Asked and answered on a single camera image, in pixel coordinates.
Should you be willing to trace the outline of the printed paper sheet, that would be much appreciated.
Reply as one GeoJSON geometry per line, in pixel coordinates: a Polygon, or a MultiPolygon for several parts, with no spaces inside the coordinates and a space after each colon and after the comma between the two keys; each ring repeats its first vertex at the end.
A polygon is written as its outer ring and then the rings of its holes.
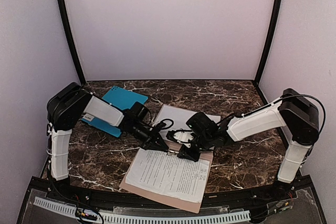
{"type": "Polygon", "coordinates": [[[202,201],[211,161],[194,162],[177,155],[140,149],[125,176],[125,183],[193,203],[202,201]]]}
{"type": "Polygon", "coordinates": [[[153,125],[158,124],[164,119],[171,119],[174,121],[174,124],[172,127],[170,127],[167,130],[161,130],[160,135],[164,140],[168,139],[166,138],[166,134],[168,131],[175,131],[179,129],[185,129],[189,130],[190,128],[187,126],[186,122],[194,115],[196,114],[196,111],[191,111],[187,109],[182,109],[170,105],[163,105],[156,116],[155,120],[153,121],[153,125]]]}

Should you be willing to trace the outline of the teal folder with black inside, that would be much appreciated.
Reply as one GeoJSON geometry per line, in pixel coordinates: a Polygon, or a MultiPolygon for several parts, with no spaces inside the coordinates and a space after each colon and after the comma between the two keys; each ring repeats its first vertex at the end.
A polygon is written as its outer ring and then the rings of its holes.
{"type": "MultiPolygon", "coordinates": [[[[113,86],[103,97],[103,100],[110,102],[117,108],[124,110],[130,109],[134,103],[139,102],[145,104],[148,100],[147,96],[125,90],[118,86],[113,86]]],[[[99,118],[95,118],[90,114],[85,114],[82,119],[83,122],[88,123],[101,131],[104,131],[114,137],[120,137],[121,131],[115,126],[112,126],[99,118]]]]}

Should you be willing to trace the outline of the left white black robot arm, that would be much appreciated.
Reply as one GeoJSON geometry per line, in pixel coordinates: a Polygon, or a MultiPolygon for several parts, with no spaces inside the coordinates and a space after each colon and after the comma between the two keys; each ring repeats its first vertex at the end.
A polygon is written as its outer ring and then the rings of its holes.
{"type": "Polygon", "coordinates": [[[116,86],[100,98],[75,82],[53,96],[47,103],[52,178],[68,178],[70,137],[79,121],[115,137],[126,132],[139,140],[144,150],[167,152],[169,147],[160,135],[166,124],[163,121],[154,126],[145,123],[150,113],[144,105],[146,101],[146,96],[116,86]]]}

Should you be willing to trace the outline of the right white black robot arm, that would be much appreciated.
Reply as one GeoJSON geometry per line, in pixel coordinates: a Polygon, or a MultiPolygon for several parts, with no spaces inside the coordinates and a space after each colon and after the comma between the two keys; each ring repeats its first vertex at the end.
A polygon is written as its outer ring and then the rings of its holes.
{"type": "Polygon", "coordinates": [[[201,152],[286,128],[291,140],[277,169],[274,186],[288,188],[319,140],[325,122],[325,107],[318,98],[288,88],[281,96],[255,110],[231,113],[218,122],[197,112],[187,120],[186,129],[172,131],[167,137],[182,145],[178,153],[180,158],[197,162],[201,152]]]}

